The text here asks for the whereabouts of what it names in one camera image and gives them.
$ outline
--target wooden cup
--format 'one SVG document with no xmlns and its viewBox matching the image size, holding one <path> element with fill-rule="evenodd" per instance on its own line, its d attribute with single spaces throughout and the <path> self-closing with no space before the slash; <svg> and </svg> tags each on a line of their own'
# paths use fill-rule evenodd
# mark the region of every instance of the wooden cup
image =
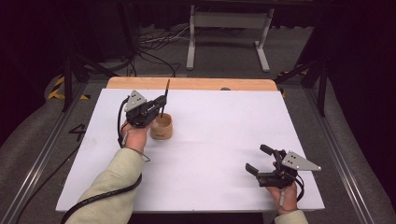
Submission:
<svg viewBox="0 0 396 224">
<path fill-rule="evenodd" d="M 163 113 L 162 118 L 160 114 L 155 120 L 157 121 L 157 125 L 151 127 L 149 131 L 151 138 L 157 140 L 171 138 L 173 132 L 172 117 L 169 114 Z"/>
</svg>

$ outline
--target beige sleeve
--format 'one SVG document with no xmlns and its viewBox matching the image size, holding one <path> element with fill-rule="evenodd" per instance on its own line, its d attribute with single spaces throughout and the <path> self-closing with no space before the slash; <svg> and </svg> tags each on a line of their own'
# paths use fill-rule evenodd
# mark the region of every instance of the beige sleeve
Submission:
<svg viewBox="0 0 396 224">
<path fill-rule="evenodd" d="M 275 218 L 275 224 L 308 224 L 304 212 L 297 210 Z"/>
<path fill-rule="evenodd" d="M 78 201 L 131 186 L 142 173 L 143 166 L 142 157 L 137 152 L 120 149 Z M 127 223 L 134 210 L 135 194 L 136 189 L 90 203 L 78 209 L 66 223 Z"/>
</svg>

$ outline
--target metal bar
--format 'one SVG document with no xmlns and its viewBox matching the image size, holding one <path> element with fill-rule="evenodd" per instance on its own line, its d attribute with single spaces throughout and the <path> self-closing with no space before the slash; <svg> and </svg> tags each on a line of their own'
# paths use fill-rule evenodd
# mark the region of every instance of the metal bar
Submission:
<svg viewBox="0 0 396 224">
<path fill-rule="evenodd" d="M 78 97 L 83 93 L 87 84 L 85 83 L 78 83 L 77 89 L 73 98 L 78 99 Z M 70 107 L 61 114 L 58 118 L 52 133 L 49 136 L 46 144 L 43 146 L 40 154 L 38 155 L 37 159 L 35 160 L 34 165 L 30 169 L 28 175 L 26 176 L 23 184 L 21 185 L 20 190 L 18 191 L 17 195 L 15 196 L 11 206 L 8 208 L 5 216 L 3 217 L 2 224 L 12 224 L 15 223 L 16 218 L 18 217 L 21 209 L 29 199 L 30 195 L 32 194 L 35 184 L 37 183 L 39 177 L 44 171 L 48 160 L 50 159 L 50 155 L 52 154 L 53 150 L 55 149 L 55 145 L 59 139 L 61 134 L 61 130 L 63 129 L 64 125 L 66 124 L 71 112 L 73 111 L 74 107 L 78 101 L 73 101 Z"/>
<path fill-rule="evenodd" d="M 356 214 L 361 223 L 375 223 L 373 217 L 370 214 L 363 198 L 361 197 L 361 192 L 359 190 L 358 184 L 356 182 L 355 176 L 350 172 L 347 167 L 347 162 L 344 159 L 343 154 L 341 153 L 341 149 L 335 140 L 334 135 L 332 134 L 332 130 L 326 118 L 323 118 L 318 112 L 316 106 L 316 96 L 312 89 L 304 89 L 305 95 L 308 99 L 308 102 L 313 110 L 315 110 L 316 118 L 320 124 L 321 129 L 326 135 L 327 140 L 331 146 L 330 154 L 332 155 L 332 160 L 335 163 L 337 171 L 341 176 L 341 179 L 346 188 L 346 192 L 349 195 L 350 201 L 355 208 Z"/>
</svg>

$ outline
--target table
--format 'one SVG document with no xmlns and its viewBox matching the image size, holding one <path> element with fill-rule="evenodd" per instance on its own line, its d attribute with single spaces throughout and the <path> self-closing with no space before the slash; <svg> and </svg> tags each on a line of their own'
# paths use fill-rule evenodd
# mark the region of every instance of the table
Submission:
<svg viewBox="0 0 396 224">
<path fill-rule="evenodd" d="M 154 99 L 163 94 L 168 79 L 113 77 L 109 80 L 93 111 L 57 211 L 68 210 L 74 205 L 118 150 L 113 126 L 120 102 L 132 89 L 148 100 Z M 170 79 L 165 112 L 173 116 L 174 135 L 166 141 L 148 139 L 145 153 L 151 162 L 145 166 L 134 212 L 274 210 L 272 197 L 258 187 L 255 177 L 245 171 L 245 164 L 248 162 L 261 172 L 274 170 L 274 158 L 262 153 L 260 144 L 292 148 L 304 157 L 275 83 L 265 79 Z M 224 87 L 231 91 L 218 91 Z M 312 173 L 299 174 L 305 182 L 305 196 L 299 207 L 323 209 Z"/>
</svg>

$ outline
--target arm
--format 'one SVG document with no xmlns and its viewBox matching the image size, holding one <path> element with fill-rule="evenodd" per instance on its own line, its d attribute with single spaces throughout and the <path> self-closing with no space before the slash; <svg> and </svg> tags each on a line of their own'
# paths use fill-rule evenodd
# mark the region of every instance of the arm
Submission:
<svg viewBox="0 0 396 224">
<path fill-rule="evenodd" d="M 147 131 L 132 128 L 129 124 L 122 130 L 128 133 L 125 148 L 121 148 L 107 168 L 99 174 L 79 198 L 79 202 L 98 194 L 131 186 L 143 170 L 141 154 L 147 142 Z M 66 223 L 127 223 L 134 209 L 136 189 L 90 203 L 78 209 Z"/>
<path fill-rule="evenodd" d="M 276 187 L 266 187 L 274 199 L 278 217 L 275 224 L 307 224 L 304 212 L 297 208 L 297 186 L 293 183 L 285 189 Z M 280 205 L 280 198 L 283 197 L 283 205 Z"/>
</svg>

